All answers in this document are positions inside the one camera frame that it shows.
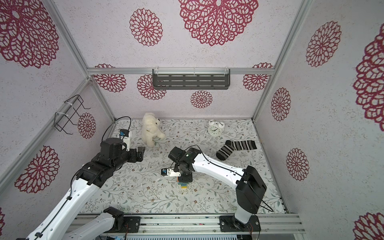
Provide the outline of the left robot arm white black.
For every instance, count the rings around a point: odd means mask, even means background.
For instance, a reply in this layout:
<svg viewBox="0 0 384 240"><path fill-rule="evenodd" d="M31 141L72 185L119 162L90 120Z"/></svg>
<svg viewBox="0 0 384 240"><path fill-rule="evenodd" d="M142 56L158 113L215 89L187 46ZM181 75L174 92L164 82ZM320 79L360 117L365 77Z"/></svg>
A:
<svg viewBox="0 0 384 240"><path fill-rule="evenodd" d="M105 182L125 163L142 162L146 150L131 149L129 139L119 138L108 138L100 147L100 152L74 174L68 193L26 237L28 240L93 240L105 232L124 229L124 212L108 207L91 222L68 232L80 210Z"/></svg>

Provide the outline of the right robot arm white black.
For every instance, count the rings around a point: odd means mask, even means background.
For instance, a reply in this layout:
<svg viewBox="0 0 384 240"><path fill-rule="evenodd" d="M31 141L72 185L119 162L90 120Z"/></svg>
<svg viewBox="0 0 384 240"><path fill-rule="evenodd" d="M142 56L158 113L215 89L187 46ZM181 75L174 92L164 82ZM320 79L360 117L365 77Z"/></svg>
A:
<svg viewBox="0 0 384 240"><path fill-rule="evenodd" d="M193 173L206 174L236 191L237 209L232 216L220 216L222 232L261 230L256 214L260 207L274 210L263 200L267 186L258 171L230 166L204 154L197 145L186 150L174 147L168 155L174 165L161 170L163 177L177 177L181 185L193 181Z"/></svg>

